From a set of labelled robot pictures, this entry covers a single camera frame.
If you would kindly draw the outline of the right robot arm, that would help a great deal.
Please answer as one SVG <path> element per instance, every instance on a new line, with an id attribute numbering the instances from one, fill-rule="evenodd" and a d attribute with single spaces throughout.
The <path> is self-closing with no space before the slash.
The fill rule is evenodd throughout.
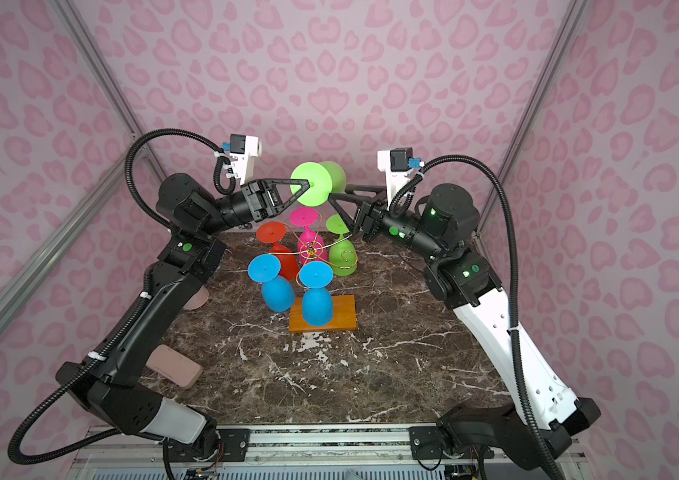
<path id="1" fill-rule="evenodd" d="M 425 199 L 423 213 L 399 217 L 387 210 L 381 187 L 351 187 L 328 202 L 364 240 L 383 236 L 425 260 L 429 291 L 475 336 L 511 394 L 511 404 L 501 407 L 451 408 L 415 458 L 494 447 L 524 470 L 545 468 L 599 419 L 597 404 L 577 397 L 523 327 L 511 325 L 509 292 L 489 260 L 469 246 L 479 212 L 467 190 L 441 184 Z"/>

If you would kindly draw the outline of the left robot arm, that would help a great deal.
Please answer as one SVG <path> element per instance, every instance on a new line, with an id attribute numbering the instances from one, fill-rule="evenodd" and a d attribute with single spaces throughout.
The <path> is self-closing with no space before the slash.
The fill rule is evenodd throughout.
<path id="1" fill-rule="evenodd" d="M 310 188 L 305 179 L 253 180 L 216 198 L 184 173 L 159 187 L 156 209 L 169 222 L 170 241 L 147 267 L 142 290 L 115 328 L 79 363 L 57 371 L 59 384 L 87 412 L 127 435 L 184 444 L 207 458 L 219 444 L 213 418 L 141 385 L 148 358 L 190 298 L 219 268 L 220 232 L 273 218 Z"/>

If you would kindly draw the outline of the green wine glass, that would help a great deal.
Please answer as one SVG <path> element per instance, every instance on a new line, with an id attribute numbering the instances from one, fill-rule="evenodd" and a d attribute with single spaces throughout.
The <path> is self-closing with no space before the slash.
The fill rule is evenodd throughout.
<path id="1" fill-rule="evenodd" d="M 309 188 L 297 198 L 306 207 L 318 207 L 327 202 L 331 193 L 345 192 L 347 174 L 336 162 L 305 162 L 293 170 L 291 180 L 307 180 Z"/>
<path id="2" fill-rule="evenodd" d="M 349 228 L 335 214 L 327 219 L 327 230 L 337 236 L 328 250 L 328 263 L 333 273 L 339 277 L 349 276 L 357 271 L 357 250 L 349 240 Z"/>

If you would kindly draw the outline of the green wine glass front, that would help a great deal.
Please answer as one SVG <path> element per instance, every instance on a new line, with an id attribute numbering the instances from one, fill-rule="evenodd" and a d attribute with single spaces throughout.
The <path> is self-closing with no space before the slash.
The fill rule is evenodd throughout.
<path id="1" fill-rule="evenodd" d="M 331 193 L 345 192 L 347 174 L 336 162 L 305 162 L 293 170 L 291 180 L 307 180 L 309 188 L 297 198 L 306 207 L 318 207 L 327 202 Z"/>

